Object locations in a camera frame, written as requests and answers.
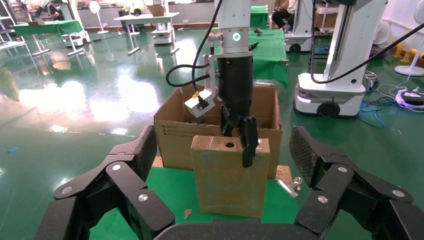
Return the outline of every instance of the green table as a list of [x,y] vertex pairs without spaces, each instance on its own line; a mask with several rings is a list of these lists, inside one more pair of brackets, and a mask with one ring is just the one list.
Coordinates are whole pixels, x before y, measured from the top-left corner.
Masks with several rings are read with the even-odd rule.
[[250,26],[262,29],[267,28],[268,22],[268,5],[252,6],[250,10]]
[[[228,221],[249,219],[200,212],[193,171],[153,167],[146,182],[148,188],[155,191],[174,213],[176,224],[210,223],[212,218]],[[186,209],[191,209],[188,219],[184,219]],[[263,224],[292,224],[298,210],[297,200],[290,197],[276,180],[269,179],[266,184],[261,222]],[[137,238],[118,210],[114,209],[103,216],[97,226],[91,229],[90,239],[136,240]]]
[[14,25],[13,29],[17,35],[33,35],[33,34],[71,34],[79,33],[83,30],[77,20],[64,21],[46,21],[38,26],[30,26],[28,23]]
[[284,32],[278,29],[262,31],[261,36],[257,36],[253,30],[249,31],[249,44],[259,42],[253,50],[253,79],[276,80],[287,87]]
[[75,48],[74,41],[71,36],[72,33],[79,33],[83,30],[80,22],[77,20],[46,21],[44,24],[37,26],[30,26],[28,23],[23,23],[14,25],[13,29],[17,35],[32,35],[32,38],[38,48],[38,52],[32,54],[34,57],[50,51],[50,49],[44,49],[44,46],[40,46],[36,37],[37,34],[60,34],[61,36],[67,34],[73,49],[73,52],[67,54],[69,57],[83,51],[83,48],[78,50]]

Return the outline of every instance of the table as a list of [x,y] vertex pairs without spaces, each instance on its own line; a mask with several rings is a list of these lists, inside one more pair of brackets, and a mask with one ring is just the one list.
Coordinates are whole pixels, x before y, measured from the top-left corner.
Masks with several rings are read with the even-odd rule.
[[28,45],[25,41],[3,41],[3,39],[1,39],[1,41],[0,41],[0,51],[7,50],[8,53],[10,54],[10,56],[12,57],[13,55],[8,49],[16,48],[16,47],[24,46],[24,45],[25,45],[26,50],[28,51],[29,56],[31,57],[31,61],[34,64],[34,67],[37,70],[37,73],[40,74],[39,69],[36,65],[36,62],[34,61],[33,56],[31,55],[30,49],[28,48]]
[[[175,30],[172,24],[172,18],[180,14],[179,12],[170,12],[165,16],[153,16],[152,14],[142,14],[139,16],[134,15],[125,15],[120,16],[117,18],[114,18],[113,20],[116,21],[124,21],[126,28],[128,30],[128,34],[130,33],[130,27],[131,24],[161,24],[161,23],[170,23],[171,25],[171,38],[172,38],[172,45],[173,50],[170,52],[171,55],[173,55],[176,51],[178,51],[180,48],[176,47],[175,45]],[[133,53],[140,50],[140,47],[134,48],[133,38],[129,36],[129,41],[131,42],[132,50],[128,52],[128,56],[132,55]]]
[[268,5],[251,6],[250,10],[250,26],[267,28],[268,22]]
[[253,79],[276,80],[287,87],[287,55],[284,32],[279,29],[262,29],[261,36],[249,30],[249,44],[259,42],[253,50]]
[[[152,167],[146,183],[148,188],[153,190],[174,213],[176,224],[210,223],[212,219],[226,221],[249,219],[249,217],[200,212],[193,171]],[[184,219],[186,209],[191,209],[188,219]],[[261,223],[292,224],[298,210],[297,199],[289,196],[276,180],[268,179]],[[114,209],[105,214],[97,226],[91,229],[90,239],[135,240],[137,238],[119,211]]]
[[28,23],[14,25],[13,29],[17,35],[32,35],[32,38],[37,45],[38,52],[32,54],[33,56],[38,56],[50,51],[50,49],[44,49],[44,46],[40,44],[36,38],[36,34],[60,34],[68,35],[69,40],[72,44],[73,52],[68,53],[68,56],[72,56],[76,53],[83,51],[83,48],[76,49],[74,42],[72,41],[71,33],[79,33],[83,30],[80,23],[77,20],[64,20],[64,21],[46,21],[44,24],[37,26],[30,26]]

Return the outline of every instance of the box flap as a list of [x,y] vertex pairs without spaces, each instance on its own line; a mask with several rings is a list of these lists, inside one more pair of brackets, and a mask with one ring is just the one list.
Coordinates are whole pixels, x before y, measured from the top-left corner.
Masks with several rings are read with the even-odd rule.
[[[274,103],[278,103],[278,93],[274,92]],[[274,113],[272,116],[272,128],[280,130],[281,129],[281,118],[280,118],[280,106],[278,104],[274,104]]]
[[154,121],[185,122],[183,95],[176,88],[154,115]]

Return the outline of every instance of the white table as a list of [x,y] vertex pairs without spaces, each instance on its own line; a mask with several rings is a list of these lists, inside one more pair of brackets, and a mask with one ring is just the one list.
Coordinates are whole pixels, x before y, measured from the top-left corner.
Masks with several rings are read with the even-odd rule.
[[34,58],[31,55],[30,49],[28,48],[27,43],[25,41],[0,41],[0,51],[8,50],[10,48],[16,48],[16,47],[24,46],[24,45],[26,50],[28,51],[29,56],[31,57],[31,61],[34,64],[35,69],[37,70],[38,74],[40,74],[39,69],[37,68],[36,62],[34,61]]
[[[130,27],[131,24],[161,24],[161,23],[170,23],[171,24],[171,38],[172,38],[172,45],[173,50],[170,52],[171,55],[173,55],[176,51],[178,51],[180,48],[176,47],[175,45],[175,30],[172,24],[172,18],[180,14],[179,12],[170,12],[165,16],[153,16],[152,14],[142,14],[139,16],[133,16],[133,15],[125,15],[120,16],[117,18],[114,18],[113,20],[117,21],[124,21],[126,24],[126,29],[128,31],[128,34],[130,34]],[[129,36],[129,41],[131,42],[132,50],[128,52],[128,56],[132,55],[133,53],[140,50],[139,47],[134,48],[133,38]]]

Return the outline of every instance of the pedestal fan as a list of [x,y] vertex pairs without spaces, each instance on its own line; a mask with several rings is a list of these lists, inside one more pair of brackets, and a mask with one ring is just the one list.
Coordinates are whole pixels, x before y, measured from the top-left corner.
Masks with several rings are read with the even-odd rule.
[[[413,14],[413,19],[415,22],[419,25],[424,23],[424,0],[422,0],[417,8],[415,9],[415,12]],[[419,47],[418,51],[415,54],[415,57],[412,60],[412,63],[410,66],[397,66],[394,68],[394,70],[403,75],[408,76],[424,76],[424,68],[415,66],[417,64],[418,58],[420,57],[420,53],[424,49],[424,37],[422,38],[421,46]]]
[[109,33],[108,30],[104,30],[103,29],[102,20],[100,20],[100,15],[99,15],[99,11],[100,11],[99,4],[95,0],[93,0],[93,1],[90,2],[89,8],[90,8],[90,11],[93,14],[97,14],[98,22],[100,23],[100,31],[98,31],[97,33],[98,34],[107,34],[107,33]]

